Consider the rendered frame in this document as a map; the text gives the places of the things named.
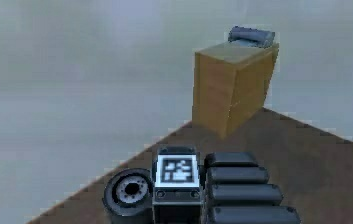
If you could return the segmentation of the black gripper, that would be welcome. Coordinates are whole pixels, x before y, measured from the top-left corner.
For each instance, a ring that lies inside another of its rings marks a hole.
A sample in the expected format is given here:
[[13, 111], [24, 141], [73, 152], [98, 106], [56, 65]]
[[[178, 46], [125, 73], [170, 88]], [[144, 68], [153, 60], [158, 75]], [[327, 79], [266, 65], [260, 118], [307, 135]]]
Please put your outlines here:
[[153, 224], [150, 171], [129, 168], [118, 172], [107, 182], [102, 203], [105, 224]]

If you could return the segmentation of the tan wooden cabinet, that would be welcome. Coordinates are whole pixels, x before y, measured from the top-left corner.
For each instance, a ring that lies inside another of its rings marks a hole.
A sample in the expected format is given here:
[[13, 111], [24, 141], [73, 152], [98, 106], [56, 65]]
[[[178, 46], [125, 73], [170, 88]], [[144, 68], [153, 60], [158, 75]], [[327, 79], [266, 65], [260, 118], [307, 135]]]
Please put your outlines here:
[[225, 138], [260, 110], [279, 53], [225, 42], [195, 53], [192, 122]]

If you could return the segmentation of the grey rolled object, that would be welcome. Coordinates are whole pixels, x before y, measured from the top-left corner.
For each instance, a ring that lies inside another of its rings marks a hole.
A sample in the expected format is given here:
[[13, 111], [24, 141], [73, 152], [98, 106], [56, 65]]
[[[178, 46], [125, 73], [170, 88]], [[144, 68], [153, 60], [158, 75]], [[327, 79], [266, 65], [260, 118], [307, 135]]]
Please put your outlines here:
[[258, 30], [254, 28], [234, 26], [228, 35], [228, 41], [240, 41], [248, 46], [267, 48], [274, 42], [273, 31]]

